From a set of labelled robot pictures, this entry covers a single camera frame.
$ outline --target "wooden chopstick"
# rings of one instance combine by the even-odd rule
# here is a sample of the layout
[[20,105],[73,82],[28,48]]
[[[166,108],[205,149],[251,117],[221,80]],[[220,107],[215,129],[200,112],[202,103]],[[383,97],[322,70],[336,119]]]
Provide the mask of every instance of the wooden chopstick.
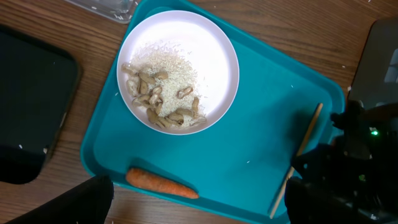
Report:
[[[296,156],[300,156],[303,153],[305,146],[307,145],[308,140],[310,139],[312,129],[313,129],[313,127],[315,127],[315,124],[317,123],[317,120],[318,120],[319,114],[321,113],[322,107],[323,107],[323,103],[319,103],[317,106],[317,109],[315,110],[315,113],[312,117],[310,125],[308,126],[307,132],[305,133],[303,141],[301,142],[301,145],[296,153]],[[269,215],[270,219],[272,219],[274,217],[275,212],[278,209],[279,203],[285,194],[286,183],[292,177],[293,173],[294,173],[294,168],[292,166],[290,166],[290,169],[285,177],[284,183],[282,184],[282,187],[279,190],[278,198],[275,201],[275,204],[272,208],[271,214]]]

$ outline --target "black object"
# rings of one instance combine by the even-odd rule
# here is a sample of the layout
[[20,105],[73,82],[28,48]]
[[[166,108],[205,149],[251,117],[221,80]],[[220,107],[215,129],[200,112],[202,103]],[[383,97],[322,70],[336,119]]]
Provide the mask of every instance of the black object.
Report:
[[398,17],[371,27],[348,99],[367,110],[398,103]]
[[113,193],[108,176],[93,177],[7,224],[103,224]]
[[290,221],[397,223],[398,104],[364,110],[349,101],[331,119],[344,135],[292,160],[302,179],[287,182]]
[[80,79],[66,51],[0,26],[0,181],[35,179]]

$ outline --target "carrot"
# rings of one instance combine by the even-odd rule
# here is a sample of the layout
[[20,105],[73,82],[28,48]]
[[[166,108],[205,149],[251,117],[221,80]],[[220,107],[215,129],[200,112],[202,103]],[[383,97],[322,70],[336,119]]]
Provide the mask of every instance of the carrot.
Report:
[[140,189],[178,195],[190,199],[199,198],[199,195],[195,191],[182,184],[138,168],[130,169],[127,172],[126,180],[131,185]]

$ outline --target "teal tray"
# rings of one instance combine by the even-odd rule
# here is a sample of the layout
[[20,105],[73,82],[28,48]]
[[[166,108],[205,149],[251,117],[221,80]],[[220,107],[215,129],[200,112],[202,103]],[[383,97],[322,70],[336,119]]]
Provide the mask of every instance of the teal tray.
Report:
[[[145,18],[169,10],[205,16],[231,40],[240,67],[232,106],[200,133],[158,133],[136,119],[124,104],[118,93],[115,60],[81,145],[85,169],[91,175],[110,175],[115,185],[237,220],[287,223],[283,202],[272,220],[269,209],[318,103],[323,103],[323,109],[306,150],[318,142],[330,142],[335,135],[329,116],[344,110],[341,88],[183,0],[142,1],[124,38]],[[131,166],[185,184],[201,197],[190,200],[134,188],[124,179]]]

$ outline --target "white bowl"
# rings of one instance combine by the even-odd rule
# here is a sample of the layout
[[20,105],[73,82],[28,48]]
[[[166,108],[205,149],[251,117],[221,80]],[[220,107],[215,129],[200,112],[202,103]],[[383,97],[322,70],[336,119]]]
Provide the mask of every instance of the white bowl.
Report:
[[[187,129],[160,129],[149,122],[145,110],[131,104],[134,98],[128,93],[128,75],[121,65],[147,43],[160,41],[178,43],[179,49],[192,52],[186,58],[198,72],[198,80],[204,82],[197,92],[207,122]],[[166,134],[193,134],[209,128],[228,111],[238,90],[239,64],[231,41],[216,24],[192,12],[166,11],[148,17],[128,35],[119,53],[117,77],[126,106],[146,126]]]

